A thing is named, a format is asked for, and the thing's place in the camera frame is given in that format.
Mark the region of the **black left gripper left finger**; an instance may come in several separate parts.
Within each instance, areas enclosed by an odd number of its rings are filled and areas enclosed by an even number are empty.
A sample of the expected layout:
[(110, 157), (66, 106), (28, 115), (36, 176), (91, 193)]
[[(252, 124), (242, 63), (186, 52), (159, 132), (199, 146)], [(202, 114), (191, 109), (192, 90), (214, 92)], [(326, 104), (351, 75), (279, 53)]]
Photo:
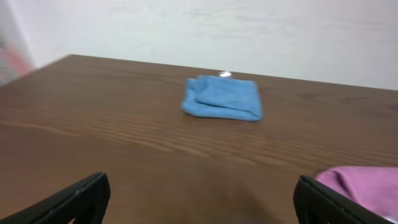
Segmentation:
[(110, 196), (106, 173), (97, 172), (3, 218), (1, 224), (101, 224)]

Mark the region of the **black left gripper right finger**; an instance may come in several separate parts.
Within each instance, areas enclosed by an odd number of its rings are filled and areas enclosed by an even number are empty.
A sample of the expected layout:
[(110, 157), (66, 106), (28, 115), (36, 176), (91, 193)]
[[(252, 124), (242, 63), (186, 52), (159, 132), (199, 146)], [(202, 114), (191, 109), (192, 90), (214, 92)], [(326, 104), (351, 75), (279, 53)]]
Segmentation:
[(392, 224), (306, 175), (299, 177), (293, 201), (299, 224)]

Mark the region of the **purple cloth with white tag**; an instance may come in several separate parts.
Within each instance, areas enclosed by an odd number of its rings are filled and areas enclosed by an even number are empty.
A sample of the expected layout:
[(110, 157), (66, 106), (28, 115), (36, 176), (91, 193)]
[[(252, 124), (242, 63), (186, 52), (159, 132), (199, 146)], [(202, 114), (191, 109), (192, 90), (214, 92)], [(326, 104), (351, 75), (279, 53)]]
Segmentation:
[(339, 166), (319, 173), (316, 180), (397, 223), (397, 167)]

